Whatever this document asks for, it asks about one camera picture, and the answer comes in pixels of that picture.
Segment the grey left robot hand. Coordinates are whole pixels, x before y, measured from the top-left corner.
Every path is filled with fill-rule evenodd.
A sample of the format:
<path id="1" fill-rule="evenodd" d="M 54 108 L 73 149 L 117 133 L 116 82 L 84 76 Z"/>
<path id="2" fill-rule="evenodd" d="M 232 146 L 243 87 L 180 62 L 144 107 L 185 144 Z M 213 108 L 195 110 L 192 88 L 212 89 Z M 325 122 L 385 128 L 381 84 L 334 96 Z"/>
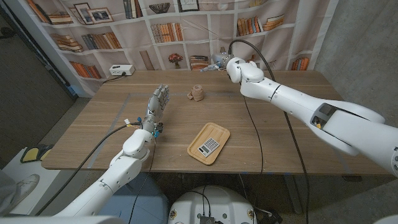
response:
<path id="1" fill-rule="evenodd" d="M 163 111 L 169 101 L 169 86 L 160 84 L 149 98 L 142 128 L 148 132 L 155 130 L 155 125 L 161 120 Z"/>

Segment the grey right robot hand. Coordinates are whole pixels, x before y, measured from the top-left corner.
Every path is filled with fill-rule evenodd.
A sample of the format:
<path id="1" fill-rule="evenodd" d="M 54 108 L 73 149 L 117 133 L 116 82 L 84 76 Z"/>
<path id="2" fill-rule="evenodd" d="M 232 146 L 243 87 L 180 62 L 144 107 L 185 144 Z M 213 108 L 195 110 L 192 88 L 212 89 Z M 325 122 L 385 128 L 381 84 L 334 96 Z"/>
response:
<path id="1" fill-rule="evenodd" d="M 234 58 L 233 54 L 228 54 L 226 52 L 216 53 L 211 56 L 214 64 L 208 65 L 207 67 L 201 69 L 201 72 L 213 71 L 213 70 L 226 70 L 228 62 Z"/>

